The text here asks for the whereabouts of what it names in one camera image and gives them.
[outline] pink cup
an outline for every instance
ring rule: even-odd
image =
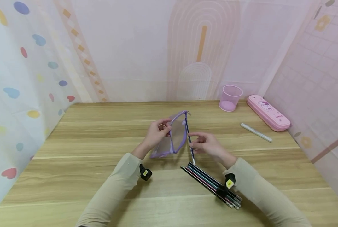
[[[235,110],[239,98],[243,94],[243,91],[238,86],[226,85],[222,89],[221,100],[219,101],[219,107],[227,112]]]

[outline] purple pencil case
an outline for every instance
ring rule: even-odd
[[[169,117],[172,120],[169,123],[172,127],[169,132],[170,137],[164,137],[164,139],[162,139],[153,149],[150,155],[151,158],[161,158],[179,152],[187,140],[187,115],[190,115],[190,112],[184,110]]]

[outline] curtain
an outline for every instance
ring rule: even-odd
[[[0,1],[0,201],[75,102],[264,95],[312,2]]]

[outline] cartoon print on pencil case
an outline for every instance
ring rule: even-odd
[[[270,106],[270,104],[268,102],[265,102],[265,101],[259,101],[258,102],[262,108],[264,108],[264,110],[266,110],[267,112],[269,112],[270,110],[271,111],[274,111],[274,109]]]

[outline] tile pattern wall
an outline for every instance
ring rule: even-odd
[[[265,98],[338,194],[338,0],[322,1]]]

